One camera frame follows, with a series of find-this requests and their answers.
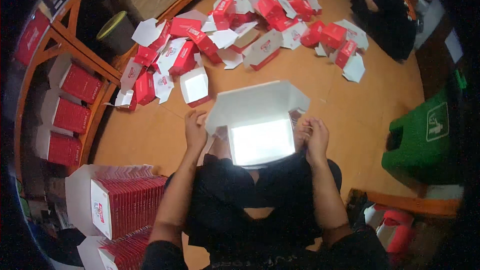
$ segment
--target wooden floor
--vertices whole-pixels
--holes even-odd
[[[216,0],[202,0],[196,9],[207,13]],[[350,0],[318,0],[324,23],[350,20]],[[369,38],[363,58],[366,72],[359,84],[346,81],[342,70],[326,57],[316,57],[303,46],[280,55],[259,72],[240,65],[234,70],[211,66],[204,59],[210,88],[228,91],[274,80],[289,80],[311,99],[306,116],[321,117],[330,130],[328,157],[342,171],[342,198],[351,188],[381,193],[416,196],[381,166],[388,126],[424,101],[423,87],[415,55],[404,65],[394,62]],[[210,110],[210,101],[199,108]],[[99,142],[94,159],[99,165],[151,164],[160,173],[170,175],[179,165],[186,149],[183,116],[190,108],[175,83],[167,102],[158,99],[135,112],[113,111]],[[190,269],[208,265],[203,248],[185,246]]]

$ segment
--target person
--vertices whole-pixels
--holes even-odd
[[[373,228],[349,226],[339,193],[341,172],[327,159],[329,132],[321,119],[297,125],[295,154],[246,170],[212,154],[196,166],[207,142],[205,119],[200,120],[205,113],[185,116],[187,150],[167,181],[143,270],[188,269],[182,231],[190,245],[209,252],[205,269],[388,268]],[[212,147],[222,156],[219,146]],[[260,208],[269,214],[251,217]],[[306,250],[315,237],[322,237],[325,249]]]
[[[393,60],[403,63],[413,49],[416,15],[409,0],[351,0],[354,20]]]

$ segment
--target hand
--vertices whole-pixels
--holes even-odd
[[[207,131],[205,130],[205,118],[198,118],[205,115],[206,111],[191,110],[185,115],[185,138],[187,139],[187,151],[200,153],[207,143]]]
[[[302,127],[298,129],[304,135],[308,145],[307,162],[311,167],[327,163],[327,147],[329,132],[325,123],[318,118],[305,119]]]

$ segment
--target wooden frame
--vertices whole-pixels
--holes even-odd
[[[193,0],[177,0],[172,4],[164,13],[159,15],[158,20],[162,21],[164,19],[171,19],[177,15],[187,4],[191,3]],[[100,67],[109,72],[112,76],[116,77],[118,80],[122,77],[122,72],[125,66],[128,63],[130,57],[135,55],[135,52],[138,48],[138,44],[135,44],[127,53],[121,56],[114,58],[112,64],[105,62],[100,58],[96,53],[90,50],[85,44],[83,44],[79,39],[76,38],[77,30],[77,20],[78,20],[78,11],[80,9],[81,0],[67,0],[59,12],[54,15],[53,20],[51,21],[52,27],[60,33],[68,42],[75,46],[78,50],[84,53],[87,57],[97,63]],[[68,19],[68,27],[65,27],[62,24],[63,18],[70,11]]]
[[[50,48],[47,48],[50,39],[53,39],[57,44]],[[102,89],[100,90],[99,95],[97,96],[97,99],[93,104],[88,105],[88,108],[92,111],[92,116],[87,126],[87,133],[85,135],[81,135],[80,137],[82,143],[82,163],[85,163],[86,159],[88,159],[88,153],[90,152],[90,147],[95,137],[95,132],[97,130],[103,112],[105,111],[105,106],[103,105],[103,103],[110,100],[112,93],[115,91],[116,85],[120,83],[120,81],[116,77],[112,76],[105,69],[103,69],[98,64],[94,63],[91,59],[89,59],[87,56],[85,56],[83,53],[81,53],[54,29],[52,29],[51,27],[47,28],[43,38],[40,40],[37,50],[33,54],[30,64],[27,67],[20,89],[20,97],[18,99],[14,130],[14,153],[16,175],[17,179],[19,179],[20,182],[22,182],[22,161],[20,149],[22,135],[22,119],[25,111],[25,100],[27,99],[30,83],[32,82],[34,72],[37,69],[38,65],[52,57],[56,57],[66,52],[69,52],[72,57],[78,59],[88,68],[94,70],[95,72],[104,77],[104,84]]]
[[[459,199],[423,199],[415,197],[402,197],[395,195],[387,195],[377,192],[369,192],[351,189],[348,194],[347,202],[355,192],[366,194],[368,200],[384,206],[392,207],[415,214],[441,216],[441,217],[455,217],[457,209],[460,206]]]

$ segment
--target black clothing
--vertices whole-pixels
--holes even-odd
[[[204,247],[210,253],[211,265],[206,269],[258,269],[268,265],[308,269],[315,268],[317,262],[328,265],[335,255],[356,251],[352,263],[345,265],[349,268],[360,265],[358,259],[369,261],[364,249],[377,248],[380,256],[385,254],[374,231],[345,237],[327,253],[305,250],[322,235],[314,218],[312,173],[305,152],[258,169],[257,183],[231,159],[207,154],[203,164],[195,175],[185,233],[190,245]],[[340,191],[340,169],[331,160],[328,164]],[[275,209],[265,219],[250,219],[243,210],[263,207]],[[340,259],[334,261],[335,267],[345,257]],[[186,269],[186,265],[179,248],[158,241],[148,245],[143,269]]]
[[[351,0],[351,9],[365,32],[394,60],[407,59],[417,27],[408,0],[373,0],[379,11],[368,9],[365,0]]]

